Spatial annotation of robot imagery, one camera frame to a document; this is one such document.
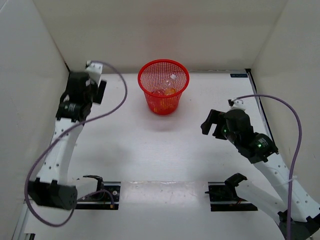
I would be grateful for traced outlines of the orange juice bottle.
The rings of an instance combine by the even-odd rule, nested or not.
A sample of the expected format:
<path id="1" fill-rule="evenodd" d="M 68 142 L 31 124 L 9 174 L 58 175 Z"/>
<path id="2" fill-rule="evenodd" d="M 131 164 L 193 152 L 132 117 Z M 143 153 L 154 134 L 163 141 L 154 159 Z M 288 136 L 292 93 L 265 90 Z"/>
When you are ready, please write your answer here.
<path id="1" fill-rule="evenodd" d="M 176 89 L 173 87 L 169 87 L 167 89 L 164 90 L 164 95 L 165 96 L 171 96 L 174 95 L 176 93 Z"/>

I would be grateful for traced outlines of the clear plastic water bottle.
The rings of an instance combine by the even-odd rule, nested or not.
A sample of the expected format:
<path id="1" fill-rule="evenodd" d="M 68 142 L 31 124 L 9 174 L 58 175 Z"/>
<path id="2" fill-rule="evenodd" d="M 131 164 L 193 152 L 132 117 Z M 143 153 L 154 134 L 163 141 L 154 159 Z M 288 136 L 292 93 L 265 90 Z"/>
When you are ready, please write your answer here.
<path id="1" fill-rule="evenodd" d="M 172 74 L 169 78 L 164 79 L 157 87 L 157 89 L 153 92 L 153 94 L 157 96 L 165 96 L 164 90 L 167 88 L 174 88 L 174 83 L 176 79 L 177 76 L 175 74 Z"/>

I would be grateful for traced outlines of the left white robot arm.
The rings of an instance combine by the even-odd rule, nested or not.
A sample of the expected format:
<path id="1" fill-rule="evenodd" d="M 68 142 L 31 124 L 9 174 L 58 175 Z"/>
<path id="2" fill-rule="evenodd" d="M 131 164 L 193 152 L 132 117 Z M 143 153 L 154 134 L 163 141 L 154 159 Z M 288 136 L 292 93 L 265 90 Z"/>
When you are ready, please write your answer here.
<path id="1" fill-rule="evenodd" d="M 39 206 L 71 210 L 78 191 L 68 184 L 68 168 L 84 121 L 94 103 L 102 102 L 106 81 L 95 70 L 69 73 L 60 97 L 53 133 L 53 148 L 44 155 L 44 163 L 34 180 L 29 180 L 27 194 Z"/>

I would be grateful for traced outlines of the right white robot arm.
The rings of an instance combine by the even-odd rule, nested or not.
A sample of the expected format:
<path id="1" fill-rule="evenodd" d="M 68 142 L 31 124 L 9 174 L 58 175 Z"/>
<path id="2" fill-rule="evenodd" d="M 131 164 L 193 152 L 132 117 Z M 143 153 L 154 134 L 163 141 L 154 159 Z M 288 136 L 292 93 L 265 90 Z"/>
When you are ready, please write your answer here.
<path id="1" fill-rule="evenodd" d="M 221 112 L 212 109 L 201 124 L 202 134 L 228 140 L 271 184 L 274 197 L 250 183 L 241 173 L 224 182 L 230 200 L 245 199 L 269 215 L 287 240 L 307 240 L 320 229 L 320 205 L 289 176 L 290 171 L 275 143 L 265 134 L 254 131 L 250 117 L 242 109 Z"/>

